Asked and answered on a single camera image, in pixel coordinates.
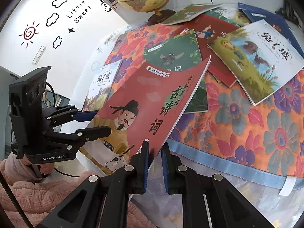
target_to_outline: black hat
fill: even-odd
[[[123,106],[118,106],[118,107],[110,106],[110,107],[112,109],[117,109],[111,114],[115,114],[117,111],[123,110],[123,111],[130,111],[130,112],[134,113],[135,116],[138,115],[138,108],[137,108],[138,107],[138,102],[135,101],[135,100],[131,100],[129,103],[127,103],[125,105],[125,107],[123,107]]]

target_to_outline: floral tablecloth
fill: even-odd
[[[178,27],[143,25],[122,37],[105,63],[122,60],[111,92],[140,67],[145,48],[169,38]],[[271,187],[281,188],[282,176],[304,177],[304,71],[255,107],[238,83],[229,89],[206,74],[206,87],[209,111],[181,117],[169,137],[175,141],[171,150]]]

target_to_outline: pink fleece clothing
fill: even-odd
[[[88,176],[95,174],[86,171],[75,182],[58,180],[49,183],[34,183],[39,180],[34,172],[24,165],[14,154],[0,161],[0,171],[16,196],[26,216],[36,226],[48,213],[66,198]],[[13,203],[0,185],[0,203],[16,228],[26,228],[26,224],[16,211]],[[147,217],[129,202],[127,228],[156,228]]]

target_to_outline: silver bolt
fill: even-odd
[[[93,183],[93,182],[96,182],[97,180],[98,180],[98,177],[96,175],[89,176],[89,182]]]
[[[125,166],[125,171],[132,171],[134,170],[134,166],[133,165],[126,165]]]
[[[223,176],[221,174],[215,174],[214,175],[214,179],[217,181],[222,181],[223,180]]]
[[[178,169],[179,171],[186,171],[186,170],[187,170],[187,167],[184,166],[184,165],[180,165],[179,167],[177,167],[177,169]]]

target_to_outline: children's book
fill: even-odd
[[[243,13],[243,11],[226,6],[220,6],[213,10],[214,12],[226,17],[237,23],[239,26],[243,27],[251,23],[248,17]]]
[[[238,4],[239,9],[241,9],[247,17],[252,21],[265,20],[267,23],[272,25],[279,33],[281,33],[291,44],[292,46],[304,57],[304,53],[297,42],[296,38],[292,34],[289,26],[287,25],[285,19],[279,14],[271,13],[265,9],[250,6],[244,3]]]
[[[208,43],[235,75],[253,106],[284,86],[304,66],[288,40],[265,20]]]
[[[171,37],[161,43],[145,49],[147,62],[166,71],[179,72],[196,66],[202,61],[194,30]],[[208,111],[205,79],[202,80],[195,100],[191,100],[185,113]]]
[[[90,85],[82,111],[95,111],[101,109],[107,101],[120,64],[121,60],[99,69]]]
[[[195,31],[202,58],[211,56],[211,63],[208,71],[221,80],[227,87],[231,87],[236,82],[235,76],[222,60],[207,47],[207,43],[210,40],[216,39],[218,36],[238,29],[238,27],[220,19],[201,14],[194,20],[180,26],[180,28],[174,32],[174,35],[179,35],[189,29]]]
[[[106,174],[128,164],[144,140],[154,158],[188,106],[210,57],[172,72],[145,62],[105,103],[88,128],[108,126],[111,134],[88,141],[80,151]]]
[[[231,19],[227,19],[226,17],[220,15],[219,13],[216,13],[214,12],[213,10],[209,10],[207,12],[204,13],[205,15],[208,15],[208,16],[211,16],[211,17],[214,17],[214,18],[218,18],[220,20],[223,20],[225,22],[228,22],[234,26],[237,26],[237,27],[240,27],[237,23],[235,23],[233,20]]]
[[[182,10],[176,12],[174,15],[163,21],[162,25],[174,25],[186,21],[193,20],[195,17],[210,9],[219,7],[221,4],[191,4]]]

